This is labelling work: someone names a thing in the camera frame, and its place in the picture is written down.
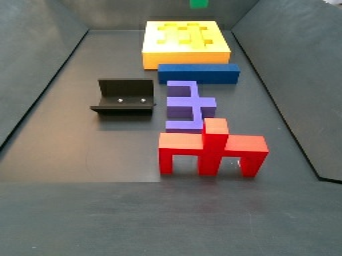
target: gray floor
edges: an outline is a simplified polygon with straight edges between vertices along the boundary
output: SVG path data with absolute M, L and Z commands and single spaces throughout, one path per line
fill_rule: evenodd
M 271 150 L 255 179 L 237 159 L 197 176 L 175 159 L 159 176 L 166 87 L 142 69 L 139 31 L 91 31 L 2 152 L 4 255 L 340 255 L 342 187 L 320 182 L 230 32 L 239 84 L 203 85 L 231 133 L 263 134 Z M 155 80 L 153 118 L 103 118 L 96 80 Z

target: purple block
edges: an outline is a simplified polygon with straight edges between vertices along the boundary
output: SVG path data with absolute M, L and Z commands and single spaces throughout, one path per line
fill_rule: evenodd
M 191 121 L 167 121 L 166 131 L 201 133 L 203 118 L 215 117 L 215 98 L 199 97 L 195 81 L 169 81 L 167 96 L 167 117 L 190 118 Z

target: green object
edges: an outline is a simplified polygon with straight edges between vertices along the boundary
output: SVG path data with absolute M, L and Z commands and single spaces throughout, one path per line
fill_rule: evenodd
M 209 7 L 209 0 L 190 0 L 190 8 L 207 8 Z

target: blue block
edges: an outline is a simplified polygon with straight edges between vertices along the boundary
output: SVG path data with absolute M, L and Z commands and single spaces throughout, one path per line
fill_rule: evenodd
M 198 84 L 237 84 L 237 64 L 159 64 L 159 84 L 167 81 L 197 81 Z

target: red arch block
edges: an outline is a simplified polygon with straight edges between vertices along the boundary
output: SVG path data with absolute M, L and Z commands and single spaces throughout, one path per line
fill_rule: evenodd
M 223 157 L 241 157 L 245 177 L 255 177 L 269 154 L 263 136 L 230 135 L 227 120 L 205 118 L 202 134 L 161 133 L 161 174 L 173 174 L 174 155 L 198 156 L 199 175 L 215 176 Z

